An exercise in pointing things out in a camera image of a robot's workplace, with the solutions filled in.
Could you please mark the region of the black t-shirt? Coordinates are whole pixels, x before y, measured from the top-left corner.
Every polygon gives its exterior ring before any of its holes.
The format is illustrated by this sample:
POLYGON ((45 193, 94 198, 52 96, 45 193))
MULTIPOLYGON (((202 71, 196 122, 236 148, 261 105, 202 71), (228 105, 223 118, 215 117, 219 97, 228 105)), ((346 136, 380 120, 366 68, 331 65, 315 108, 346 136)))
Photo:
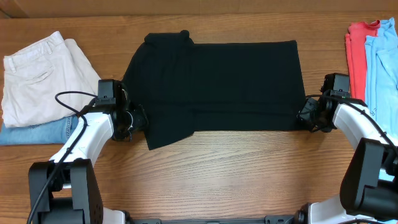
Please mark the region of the black t-shirt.
POLYGON ((123 83, 149 120, 149 149, 196 131, 296 131, 305 101, 294 40, 196 44, 188 31, 149 34, 123 83))

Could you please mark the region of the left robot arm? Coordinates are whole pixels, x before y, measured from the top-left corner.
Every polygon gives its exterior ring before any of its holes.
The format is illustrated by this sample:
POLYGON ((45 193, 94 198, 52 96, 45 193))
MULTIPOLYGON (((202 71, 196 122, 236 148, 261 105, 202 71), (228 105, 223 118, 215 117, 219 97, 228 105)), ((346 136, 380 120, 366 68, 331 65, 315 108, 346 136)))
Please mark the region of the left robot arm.
POLYGON ((98 93, 81 111, 61 150, 28 173, 28 223, 132 223, 128 212, 105 208, 94 164, 106 142, 131 140, 149 125, 142 105, 133 105, 125 84, 98 82, 98 93))

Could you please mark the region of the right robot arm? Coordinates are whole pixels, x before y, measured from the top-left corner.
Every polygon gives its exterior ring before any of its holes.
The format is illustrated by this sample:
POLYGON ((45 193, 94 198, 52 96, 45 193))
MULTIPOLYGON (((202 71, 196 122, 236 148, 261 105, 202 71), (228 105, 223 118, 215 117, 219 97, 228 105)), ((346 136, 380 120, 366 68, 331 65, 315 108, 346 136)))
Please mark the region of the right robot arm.
POLYGON ((384 223, 397 219, 397 144, 370 116, 366 104, 352 98, 349 76, 325 76, 319 95, 308 95, 298 120, 309 131, 339 129, 354 149, 340 192, 308 203, 291 223, 384 223))

